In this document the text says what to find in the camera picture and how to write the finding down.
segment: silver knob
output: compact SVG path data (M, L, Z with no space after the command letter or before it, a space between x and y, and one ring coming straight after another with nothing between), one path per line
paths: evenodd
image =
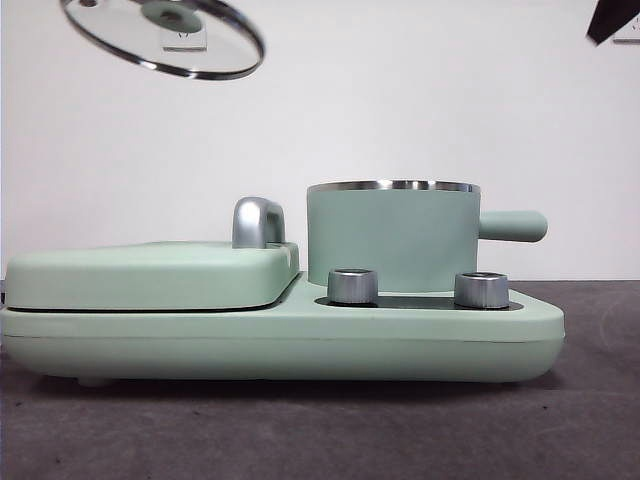
M456 275L454 302L472 308L508 307L509 280L501 273L459 273Z
M337 268L329 272L327 297L336 303L376 303L378 274L361 268Z

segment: pot lid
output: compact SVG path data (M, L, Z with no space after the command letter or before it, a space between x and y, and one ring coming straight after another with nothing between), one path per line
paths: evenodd
M125 60L187 78L249 75L264 58L262 37L218 0L61 0L85 37Z

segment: silver lid handle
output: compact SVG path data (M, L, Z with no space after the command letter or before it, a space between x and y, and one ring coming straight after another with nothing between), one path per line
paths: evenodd
M233 211L233 248L267 248L267 243L284 243L282 207L261 197L238 200Z

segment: mint green pot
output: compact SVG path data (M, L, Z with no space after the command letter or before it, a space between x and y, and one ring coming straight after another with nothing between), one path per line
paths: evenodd
M478 239L535 242L547 231L533 211L480 213L477 185L378 180L315 185L307 193L309 281L333 268L378 272L381 291L453 289L477 270Z

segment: stainless steel rim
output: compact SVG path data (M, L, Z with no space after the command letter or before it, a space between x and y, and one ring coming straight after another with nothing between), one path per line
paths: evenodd
M471 183L441 182L439 180L362 180L313 185L307 190L328 192L336 190L447 190L450 192L480 193L480 187Z
M132 63L136 63L145 68L149 68L151 70L156 70L159 72L170 73L172 75L178 75L186 78L194 78L201 80L233 80L235 78L246 77L247 75L254 72L264 60L266 48L264 45L264 41L262 37L258 33L258 29L249 21L247 17L245 17L242 13L235 10L230 5L227 5L224 2L219 0L191 0L191 3L195 5L198 9L207 12L214 17L219 18L221 21L229 24L240 34L244 35L248 38L256 48L258 52L258 61L251 65L248 68L244 68L242 70L235 70L229 72L208 72L208 71L200 71L200 70L189 70L181 67L176 67L174 65L167 65L164 63L153 62L147 60L146 58L139 57L133 53L130 53L126 50L122 50L110 43L105 42L104 40L94 36L90 31L86 30L82 25L75 21L75 19L67 12L65 8L66 5L72 0L60 0L60 5L62 6L67 19L73 25L73 27L80 32L87 39L98 45L99 47L107 50L108 52L117 55L124 60L127 60ZM138 3L143 3L141 0L134 0Z

